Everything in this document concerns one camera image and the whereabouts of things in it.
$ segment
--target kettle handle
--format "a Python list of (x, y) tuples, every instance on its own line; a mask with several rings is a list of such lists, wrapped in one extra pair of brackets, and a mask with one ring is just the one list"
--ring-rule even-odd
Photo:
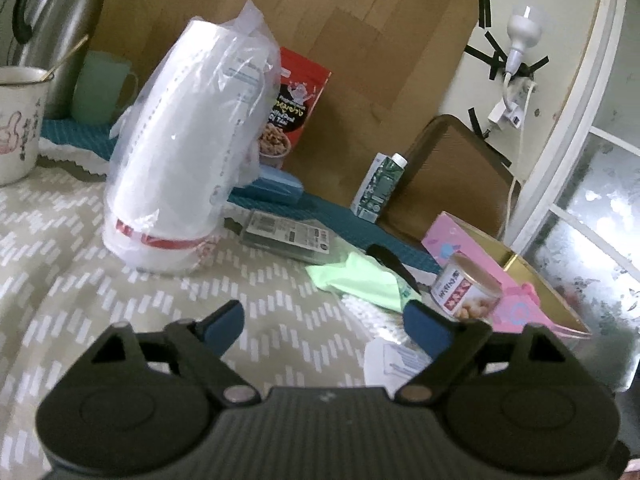
[(33, 27), (31, 27), (31, 25), (29, 25), (24, 19), (28, 1), (29, 0), (16, 0), (14, 5), (12, 28), (14, 30), (15, 39), (20, 44), (26, 44), (33, 36)]

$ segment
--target nut picture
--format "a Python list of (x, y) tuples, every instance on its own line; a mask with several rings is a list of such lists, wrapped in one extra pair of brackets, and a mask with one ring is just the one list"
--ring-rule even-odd
[(285, 155), (291, 146), (283, 131), (271, 123), (265, 126), (258, 142), (260, 144), (260, 153), (269, 156)]
[(456, 312), (458, 319), (481, 319), (486, 317), (492, 304), (490, 301), (483, 298), (470, 298), (465, 300), (460, 310)]

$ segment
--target can lid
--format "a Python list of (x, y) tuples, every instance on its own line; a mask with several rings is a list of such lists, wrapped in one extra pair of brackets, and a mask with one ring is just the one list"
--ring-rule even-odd
[(459, 266), (465, 274), (476, 285), (480, 286), (486, 293), (500, 298), (502, 296), (502, 286), (489, 272), (475, 263), (471, 258), (463, 253), (452, 254), (450, 262)]
[(391, 160), (404, 170), (404, 167), (406, 166), (406, 159), (404, 156), (400, 155), (400, 153), (394, 153)]

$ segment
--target white mug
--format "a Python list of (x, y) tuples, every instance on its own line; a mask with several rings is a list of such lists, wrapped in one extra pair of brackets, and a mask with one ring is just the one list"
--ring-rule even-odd
[(47, 71), (0, 67), (0, 186), (26, 176), (36, 165), (49, 83)]

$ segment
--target green cloth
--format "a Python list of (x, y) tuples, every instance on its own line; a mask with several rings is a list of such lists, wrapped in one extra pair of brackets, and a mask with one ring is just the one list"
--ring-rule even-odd
[(396, 312), (402, 312), (409, 300), (420, 300), (395, 272), (357, 252), (350, 253), (344, 262), (308, 266), (306, 272), (317, 288), (351, 294)]

